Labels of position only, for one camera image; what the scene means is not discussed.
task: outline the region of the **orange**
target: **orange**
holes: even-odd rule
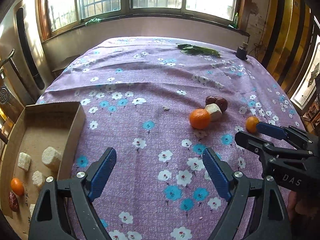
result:
[[[249,133],[256,133],[257,132],[257,124],[259,123],[259,119],[250,116],[247,121],[245,122],[245,127]]]
[[[13,178],[11,180],[11,189],[18,196],[22,196],[24,194],[23,184],[18,178]]]
[[[205,109],[196,109],[189,116],[191,126],[196,129],[206,128],[210,120],[210,114]]]

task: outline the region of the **leafy vegetable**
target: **leafy vegetable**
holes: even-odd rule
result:
[[[181,49],[181,53],[186,55],[205,54],[220,57],[220,53],[218,51],[206,47],[199,47],[190,44],[178,44],[178,49]]]

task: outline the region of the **white foam block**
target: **white foam block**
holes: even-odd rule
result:
[[[20,153],[18,158],[18,167],[24,171],[28,171],[30,167],[31,157],[29,154]]]
[[[32,175],[32,182],[38,188],[41,188],[45,183],[45,176],[40,171],[35,171]]]
[[[33,211],[35,210],[35,206],[36,206],[35,204],[30,204],[30,206],[29,206],[31,217],[32,217]]]
[[[43,151],[42,163],[52,171],[59,170],[61,159],[61,154],[51,146]]]

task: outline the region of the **window sill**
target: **window sill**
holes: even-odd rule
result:
[[[209,21],[209,20],[204,20],[204,19],[200,19],[200,18],[196,18],[196,17],[190,17],[190,16],[185,16],[185,15],[172,15],[172,14],[127,14],[127,15],[121,15],[121,16],[115,16],[115,17],[109,17],[109,18],[106,18],[106,19],[103,19],[100,21],[100,23],[103,23],[103,22],[108,22],[108,21],[113,21],[113,20],[119,20],[119,19],[125,19],[125,18],[135,18],[135,17],[165,17],[165,18],[177,18],[177,19],[185,19],[185,20],[192,20],[192,21],[197,21],[197,22],[203,22],[203,23],[207,23],[207,24],[211,24],[211,25],[215,25],[215,26],[219,26],[221,28],[224,28],[224,29],[228,29],[230,31],[233,31],[233,32],[236,32],[236,33],[239,33],[243,36],[246,36],[250,37],[250,34],[249,33],[246,33],[244,31],[241,31],[241,30],[238,30],[238,29],[235,29],[235,28],[232,28],[232,27],[229,27],[225,24],[221,24],[221,23],[217,23],[217,22],[213,22],[213,21]],[[64,32],[61,32],[59,34],[56,34],[52,37],[50,37],[49,39],[43,41],[42,43],[46,43],[47,41],[51,40],[51,39],[54,39],[55,37],[58,37],[60,35],[63,35],[65,33],[68,33],[68,32],[71,32],[73,30],[76,30],[76,29],[80,29],[80,28],[83,28],[83,27],[86,27],[85,26],[85,23],[81,23],[77,26],[74,26],[74,27],[71,27],[70,29],[68,30],[65,30]]]

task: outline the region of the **blue rubber pad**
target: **blue rubber pad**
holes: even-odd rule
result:
[[[104,186],[106,185],[110,174],[116,165],[116,161],[116,150],[112,149],[91,180],[90,192],[88,194],[88,198],[91,202],[93,202],[95,198],[101,196]]]
[[[281,127],[278,127],[269,123],[259,122],[256,128],[259,133],[268,135],[278,140],[283,140],[287,138],[287,134]]]
[[[229,191],[229,181],[208,149],[203,151],[202,160],[219,196],[224,198],[226,201],[229,201],[232,197]]]

